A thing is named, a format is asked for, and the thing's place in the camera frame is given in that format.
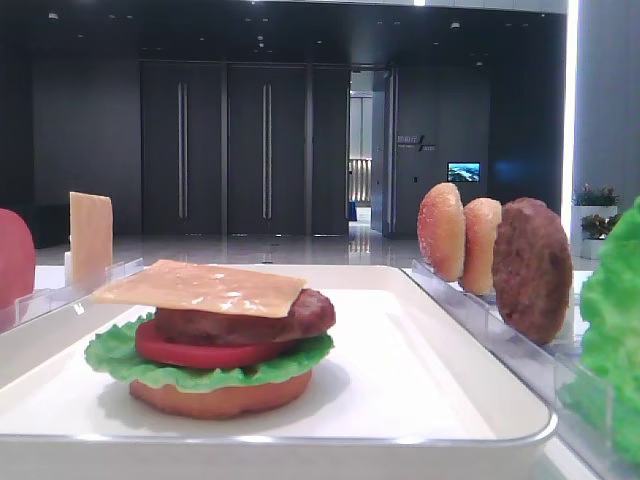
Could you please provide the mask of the clear left acrylic rail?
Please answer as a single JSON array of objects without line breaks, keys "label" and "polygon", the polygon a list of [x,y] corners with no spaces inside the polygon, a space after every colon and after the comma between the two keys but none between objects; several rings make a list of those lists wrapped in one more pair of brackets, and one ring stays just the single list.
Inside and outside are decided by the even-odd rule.
[{"label": "clear left acrylic rail", "polygon": [[1,311],[1,333],[8,332],[56,309],[77,304],[103,285],[127,278],[143,269],[142,258],[130,262],[118,262],[108,267],[102,275],[85,284],[71,284],[58,289],[41,289],[18,298],[11,306]]}]

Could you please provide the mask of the sesame bun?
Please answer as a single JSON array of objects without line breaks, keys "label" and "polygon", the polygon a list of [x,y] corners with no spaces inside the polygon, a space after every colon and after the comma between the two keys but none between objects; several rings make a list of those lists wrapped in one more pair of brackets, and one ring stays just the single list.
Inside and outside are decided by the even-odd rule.
[{"label": "sesame bun", "polygon": [[476,198],[464,207],[463,212],[466,240],[461,285],[467,292],[488,294],[493,288],[493,248],[502,206],[491,198]]},{"label": "sesame bun", "polygon": [[439,183],[424,196],[417,218],[420,251],[434,272],[447,282],[463,273],[465,217],[457,187]]}]

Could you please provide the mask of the green lettuce in burger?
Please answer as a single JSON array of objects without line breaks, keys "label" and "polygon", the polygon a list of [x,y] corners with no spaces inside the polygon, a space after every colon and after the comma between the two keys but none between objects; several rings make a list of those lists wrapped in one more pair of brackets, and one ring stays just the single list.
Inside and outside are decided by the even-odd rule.
[{"label": "green lettuce in burger", "polygon": [[285,382],[310,372],[334,347],[331,336],[324,333],[304,338],[292,350],[253,366],[213,370],[169,366],[147,360],[136,352],[137,329],[153,318],[154,314],[147,312],[96,334],[84,351],[86,363],[119,382],[139,381],[152,388],[170,385],[180,392],[208,393],[227,387]]}]

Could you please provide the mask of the sesame top bun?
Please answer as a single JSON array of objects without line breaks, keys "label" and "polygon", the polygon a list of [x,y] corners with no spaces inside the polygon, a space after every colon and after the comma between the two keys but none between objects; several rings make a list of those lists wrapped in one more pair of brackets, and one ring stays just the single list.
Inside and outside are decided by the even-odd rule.
[{"label": "sesame top bun", "polygon": [[447,282],[463,273],[465,217],[457,187],[439,183],[424,196],[417,218],[420,251],[434,272]]}]

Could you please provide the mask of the standing brown meat patty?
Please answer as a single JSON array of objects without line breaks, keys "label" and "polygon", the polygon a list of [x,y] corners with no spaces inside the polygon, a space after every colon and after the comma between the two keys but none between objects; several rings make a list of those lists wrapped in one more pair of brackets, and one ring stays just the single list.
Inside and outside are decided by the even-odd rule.
[{"label": "standing brown meat patty", "polygon": [[573,265],[560,217],[544,202],[503,206],[492,276],[502,320],[537,345],[551,342],[569,306]]}]

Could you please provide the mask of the orange cheese slice on burger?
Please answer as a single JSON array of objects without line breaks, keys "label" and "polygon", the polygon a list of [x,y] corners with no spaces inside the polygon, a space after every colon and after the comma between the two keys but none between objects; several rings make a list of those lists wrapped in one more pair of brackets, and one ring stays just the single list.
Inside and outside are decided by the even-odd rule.
[{"label": "orange cheese slice on burger", "polygon": [[91,298],[103,303],[281,318],[305,285],[297,277],[159,260],[98,288]]}]

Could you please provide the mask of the standing green lettuce leaf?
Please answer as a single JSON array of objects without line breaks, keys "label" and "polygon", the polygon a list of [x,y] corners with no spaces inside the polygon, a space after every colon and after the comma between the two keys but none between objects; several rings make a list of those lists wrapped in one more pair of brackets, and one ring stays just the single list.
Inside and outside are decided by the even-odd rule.
[{"label": "standing green lettuce leaf", "polygon": [[581,369],[559,398],[620,457],[639,463],[639,203],[619,219],[583,283],[580,314],[589,323]]}]

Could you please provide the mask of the potted plants in white planter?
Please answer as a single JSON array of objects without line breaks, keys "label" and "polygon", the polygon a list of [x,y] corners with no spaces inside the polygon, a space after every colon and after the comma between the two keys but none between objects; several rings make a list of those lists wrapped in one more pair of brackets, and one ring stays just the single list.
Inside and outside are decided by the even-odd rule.
[{"label": "potted plants in white planter", "polygon": [[570,249],[575,257],[595,258],[596,247],[585,247],[584,242],[604,240],[619,218],[619,195],[613,186],[600,188],[584,184],[573,196]]}]

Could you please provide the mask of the white rectangular serving tray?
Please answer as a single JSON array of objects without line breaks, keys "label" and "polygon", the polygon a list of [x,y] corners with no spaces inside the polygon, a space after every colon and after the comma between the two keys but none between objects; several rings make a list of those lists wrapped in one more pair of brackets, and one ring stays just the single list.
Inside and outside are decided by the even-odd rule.
[{"label": "white rectangular serving tray", "polygon": [[553,410],[406,273],[279,265],[333,302],[330,355],[292,404],[228,421],[156,412],[84,360],[144,313],[82,299],[1,337],[5,479],[526,479]]}]

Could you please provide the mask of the standing red tomato slice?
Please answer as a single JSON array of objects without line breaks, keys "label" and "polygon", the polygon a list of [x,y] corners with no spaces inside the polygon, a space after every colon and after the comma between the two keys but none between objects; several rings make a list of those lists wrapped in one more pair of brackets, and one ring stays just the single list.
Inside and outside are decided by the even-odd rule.
[{"label": "standing red tomato slice", "polygon": [[36,251],[31,232],[15,212],[1,210],[1,309],[34,290]]}]

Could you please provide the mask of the clear right acrylic rail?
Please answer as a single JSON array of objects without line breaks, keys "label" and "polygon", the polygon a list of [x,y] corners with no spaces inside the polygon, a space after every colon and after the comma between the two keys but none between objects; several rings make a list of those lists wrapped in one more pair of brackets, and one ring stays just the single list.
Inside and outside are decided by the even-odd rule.
[{"label": "clear right acrylic rail", "polygon": [[622,435],[639,425],[639,413],[618,400],[615,389],[579,363],[576,338],[539,347],[504,324],[494,298],[463,293],[438,278],[421,260],[411,276],[494,357],[559,416],[560,440],[599,479],[637,479],[627,462]]}]

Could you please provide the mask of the clear acrylic rail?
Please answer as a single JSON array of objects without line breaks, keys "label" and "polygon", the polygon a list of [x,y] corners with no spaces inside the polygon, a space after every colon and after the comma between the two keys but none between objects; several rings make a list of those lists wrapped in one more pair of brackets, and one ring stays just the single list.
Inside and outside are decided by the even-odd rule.
[{"label": "clear acrylic rail", "polygon": [[539,347],[504,324],[494,298],[463,293],[438,278],[421,260],[411,276],[494,357],[559,416],[560,440],[599,479],[637,479],[627,462],[622,435],[639,425],[639,413],[618,400],[615,389],[579,363],[576,338]]},{"label": "clear acrylic rail", "polygon": [[102,275],[85,284],[71,284],[58,289],[41,289],[18,298],[11,306],[1,311],[1,333],[8,332],[56,309],[77,304],[103,285],[127,278],[143,269],[142,258],[130,262],[118,262],[108,267]]}]

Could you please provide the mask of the red tomato slice in burger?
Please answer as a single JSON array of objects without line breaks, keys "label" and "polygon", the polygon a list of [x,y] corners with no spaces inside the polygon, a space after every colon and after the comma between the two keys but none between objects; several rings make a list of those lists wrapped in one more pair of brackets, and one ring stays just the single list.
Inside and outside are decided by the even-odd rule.
[{"label": "red tomato slice in burger", "polygon": [[164,340],[154,320],[140,324],[135,333],[136,352],[147,360],[183,368],[240,368],[276,358],[292,350],[297,340],[240,346],[188,345]]}]

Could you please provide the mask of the brown meat patty in burger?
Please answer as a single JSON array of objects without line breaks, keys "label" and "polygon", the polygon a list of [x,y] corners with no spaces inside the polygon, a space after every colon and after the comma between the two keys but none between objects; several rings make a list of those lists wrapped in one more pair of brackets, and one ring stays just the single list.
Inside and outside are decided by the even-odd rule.
[{"label": "brown meat patty in burger", "polygon": [[286,316],[269,318],[158,308],[154,323],[166,341],[188,345],[249,345],[283,342],[325,333],[336,322],[333,304],[304,289]]}]

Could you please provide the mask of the burger bottom bun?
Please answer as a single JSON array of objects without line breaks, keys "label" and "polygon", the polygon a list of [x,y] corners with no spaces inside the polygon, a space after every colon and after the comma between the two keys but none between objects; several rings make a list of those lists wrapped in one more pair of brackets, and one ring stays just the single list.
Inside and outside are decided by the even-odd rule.
[{"label": "burger bottom bun", "polygon": [[307,389],[312,371],[281,383],[225,387],[206,393],[180,392],[172,385],[152,388],[140,381],[129,385],[129,393],[165,414],[199,420],[224,420],[286,406]]}]

